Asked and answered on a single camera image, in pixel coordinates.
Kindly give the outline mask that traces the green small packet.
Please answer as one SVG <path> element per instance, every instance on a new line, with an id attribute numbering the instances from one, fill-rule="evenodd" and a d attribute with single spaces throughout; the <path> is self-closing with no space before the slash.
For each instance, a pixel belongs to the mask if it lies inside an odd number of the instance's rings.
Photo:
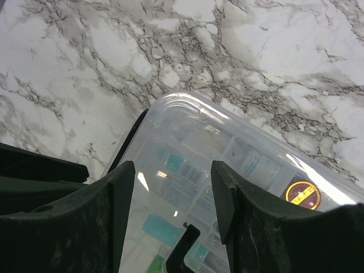
<path id="1" fill-rule="evenodd" d="M 146 270 L 146 273 L 163 273 L 164 261 L 164 257 L 157 254 L 149 265 L 148 269 Z"/>

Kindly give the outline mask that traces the black lid handle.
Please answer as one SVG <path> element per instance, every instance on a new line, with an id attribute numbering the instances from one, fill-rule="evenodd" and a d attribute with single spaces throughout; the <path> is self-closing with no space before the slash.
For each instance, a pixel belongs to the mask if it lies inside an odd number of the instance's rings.
<path id="1" fill-rule="evenodd" d="M 194 273 L 194 271 L 186 265 L 184 258 L 199 236 L 200 231 L 198 228 L 192 224 L 189 224 L 186 227 L 185 233 L 182 235 L 166 261 L 166 271 L 168 273 Z"/>

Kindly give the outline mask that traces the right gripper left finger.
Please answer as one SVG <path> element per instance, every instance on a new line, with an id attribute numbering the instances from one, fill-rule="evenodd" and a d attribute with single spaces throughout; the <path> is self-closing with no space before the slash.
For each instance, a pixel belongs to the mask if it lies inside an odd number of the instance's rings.
<path id="1" fill-rule="evenodd" d="M 118 272 L 134 189 L 126 161 L 92 184 L 1 178 L 2 272 Z"/>

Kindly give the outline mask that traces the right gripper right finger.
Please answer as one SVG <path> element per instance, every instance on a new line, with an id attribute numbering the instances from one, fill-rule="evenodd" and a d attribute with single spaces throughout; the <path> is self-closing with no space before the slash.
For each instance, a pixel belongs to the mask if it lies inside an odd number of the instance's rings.
<path id="1" fill-rule="evenodd" d="M 214 161 L 211 180 L 231 272 L 362 272 L 363 205 L 318 212 Z"/>

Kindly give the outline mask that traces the clear plastic box lid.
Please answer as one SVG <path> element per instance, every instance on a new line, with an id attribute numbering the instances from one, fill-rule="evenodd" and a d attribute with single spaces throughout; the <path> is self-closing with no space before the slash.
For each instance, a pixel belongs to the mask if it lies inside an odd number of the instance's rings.
<path id="1" fill-rule="evenodd" d="M 196 93 L 144 111 L 126 161 L 120 272 L 363 271 L 363 189 Z"/>

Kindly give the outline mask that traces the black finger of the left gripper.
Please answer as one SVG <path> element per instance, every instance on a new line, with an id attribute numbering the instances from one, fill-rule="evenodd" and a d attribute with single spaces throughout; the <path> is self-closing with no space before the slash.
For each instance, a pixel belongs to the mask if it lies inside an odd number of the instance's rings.
<path id="1" fill-rule="evenodd" d="M 1 215 L 31 212 L 83 187 L 78 163 L 1 144 Z"/>

